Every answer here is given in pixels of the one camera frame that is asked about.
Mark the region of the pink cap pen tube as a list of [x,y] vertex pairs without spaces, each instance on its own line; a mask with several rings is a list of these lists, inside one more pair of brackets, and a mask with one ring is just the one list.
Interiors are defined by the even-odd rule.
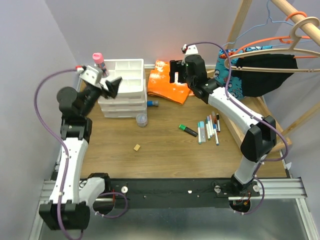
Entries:
[[100,52],[95,52],[92,54],[92,59],[96,66],[102,70],[102,76],[104,78],[109,76],[109,71],[107,69],[107,66],[105,64],[104,56]]

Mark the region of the clear paperclip jar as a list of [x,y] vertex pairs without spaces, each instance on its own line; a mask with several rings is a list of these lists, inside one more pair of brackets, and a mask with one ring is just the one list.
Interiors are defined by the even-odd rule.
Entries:
[[146,127],[148,124],[148,116],[145,113],[140,113],[136,116],[136,123],[139,127]]

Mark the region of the green black highlighter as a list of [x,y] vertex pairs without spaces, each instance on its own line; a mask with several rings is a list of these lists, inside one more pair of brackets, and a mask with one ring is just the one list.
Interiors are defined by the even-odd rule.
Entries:
[[198,136],[198,133],[194,130],[192,130],[191,128],[183,125],[183,124],[180,124],[179,127],[178,127],[180,130],[188,133],[189,135],[193,136],[193,137],[197,137]]

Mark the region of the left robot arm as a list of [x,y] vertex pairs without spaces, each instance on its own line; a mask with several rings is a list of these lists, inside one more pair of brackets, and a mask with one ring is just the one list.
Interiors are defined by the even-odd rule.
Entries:
[[117,96],[122,80],[107,80],[106,86],[86,83],[80,92],[67,86],[56,95],[62,113],[57,138],[62,148],[61,162],[49,201],[39,207],[39,215],[51,230],[85,230],[95,200],[115,194],[107,173],[90,174],[85,186],[80,187],[80,170],[93,126],[87,116],[99,97]]

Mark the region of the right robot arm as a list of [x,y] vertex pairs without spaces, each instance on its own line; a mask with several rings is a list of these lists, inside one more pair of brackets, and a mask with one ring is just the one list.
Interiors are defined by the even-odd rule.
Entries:
[[244,133],[240,145],[242,159],[230,178],[230,191],[241,196],[247,192],[254,176],[268,153],[276,145],[276,121],[249,109],[233,97],[223,84],[207,75],[205,61],[199,54],[169,62],[170,83],[175,79],[187,84],[193,94],[206,104],[218,109]]

